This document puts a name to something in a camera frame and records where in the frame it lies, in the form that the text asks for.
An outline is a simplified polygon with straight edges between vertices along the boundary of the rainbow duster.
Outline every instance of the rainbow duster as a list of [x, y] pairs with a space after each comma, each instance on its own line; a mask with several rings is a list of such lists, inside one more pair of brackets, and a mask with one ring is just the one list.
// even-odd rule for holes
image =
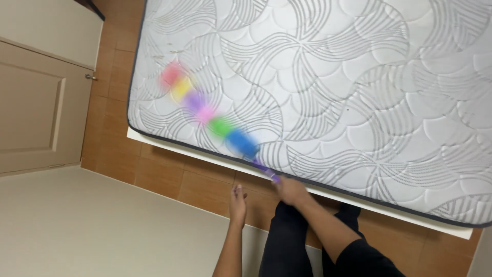
[[171, 95], [176, 102], [193, 112], [195, 117], [203, 124], [208, 125], [214, 134], [229, 142], [274, 182], [280, 182], [279, 177], [271, 169], [263, 166], [255, 158], [258, 152], [257, 144], [239, 128], [232, 126], [221, 116], [216, 115], [214, 110], [205, 104], [198, 91], [193, 88], [189, 77], [183, 74], [178, 63], [172, 62], [164, 69], [161, 74], [161, 82], [167, 88], [171, 88]]

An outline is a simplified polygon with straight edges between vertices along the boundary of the hand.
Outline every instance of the hand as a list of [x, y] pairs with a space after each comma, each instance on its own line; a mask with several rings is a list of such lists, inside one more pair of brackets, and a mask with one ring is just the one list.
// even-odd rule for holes
[[278, 195], [287, 205], [296, 206], [300, 201], [311, 197], [304, 185], [294, 179], [280, 176], [280, 183], [272, 182], [272, 185], [277, 188]]
[[229, 215], [231, 216], [230, 224], [239, 225], [243, 228], [246, 220], [246, 197], [243, 193], [243, 186], [235, 185], [231, 190], [231, 199], [229, 201]]

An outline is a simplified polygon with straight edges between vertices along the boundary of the door knob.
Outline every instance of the door knob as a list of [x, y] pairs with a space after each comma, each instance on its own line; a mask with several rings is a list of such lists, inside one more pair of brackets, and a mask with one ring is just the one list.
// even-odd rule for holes
[[92, 79], [94, 81], [97, 81], [97, 78], [95, 76], [91, 76], [90, 74], [86, 74], [86, 79]]

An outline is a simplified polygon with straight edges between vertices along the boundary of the white bed frame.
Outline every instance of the white bed frame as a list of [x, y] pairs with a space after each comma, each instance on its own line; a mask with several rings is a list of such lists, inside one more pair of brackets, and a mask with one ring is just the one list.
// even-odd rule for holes
[[[231, 161], [229, 159], [221, 158], [212, 154], [208, 154], [199, 150], [191, 149], [185, 146], [181, 146], [172, 142], [167, 142], [155, 138], [151, 138], [148, 136], [144, 136], [136, 131], [132, 130], [130, 127], [128, 128], [128, 132], [126, 136], [130, 139], [138, 140], [141, 142], [145, 142], [154, 146], [158, 146], [164, 149], [168, 149], [183, 155], [191, 156], [197, 159], [201, 159], [210, 163], [214, 163], [217, 165], [221, 165], [223, 167], [231, 168], [237, 171], [245, 172], [251, 175], [255, 175], [258, 177], [262, 177], [265, 179], [269, 179], [264, 174], [262, 174], [259, 170], [254, 167], [247, 166], [235, 161]], [[306, 184], [307, 190], [311, 193], [318, 194], [333, 200], [337, 200], [340, 202], [352, 204], [354, 206], [358, 206], [364, 209], [368, 209], [371, 211], [375, 211], [381, 214], [385, 214], [387, 216], [391, 216], [394, 218], [398, 218], [407, 222], [411, 222], [420, 226], [424, 226], [433, 230], [437, 230], [446, 234], [450, 234], [453, 236], [457, 236], [464, 239], [470, 239], [471, 233], [473, 232], [472, 228], [459, 227], [451, 224], [439, 222], [433, 219], [425, 218], [422, 216], [418, 216], [415, 214], [411, 214], [409, 212], [397, 210], [394, 208], [386, 207], [383, 205], [379, 205], [376, 203], [372, 203], [366, 200], [359, 199], [357, 197], [349, 196], [343, 193], [331, 191], [325, 188], [321, 188], [318, 186], [314, 186], [311, 184]]]

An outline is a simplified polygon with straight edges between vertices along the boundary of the person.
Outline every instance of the person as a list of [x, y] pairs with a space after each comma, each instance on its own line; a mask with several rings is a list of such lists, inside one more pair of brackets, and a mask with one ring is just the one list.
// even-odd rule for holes
[[[361, 209], [341, 204], [335, 215], [328, 213], [296, 180], [280, 177], [273, 183], [281, 201], [272, 218], [259, 277], [312, 277], [306, 252], [306, 232], [310, 225], [323, 244], [325, 277], [403, 277], [390, 259], [369, 246], [359, 232]], [[242, 230], [246, 219], [246, 197], [241, 185], [231, 190], [229, 229], [213, 277], [242, 276]]]

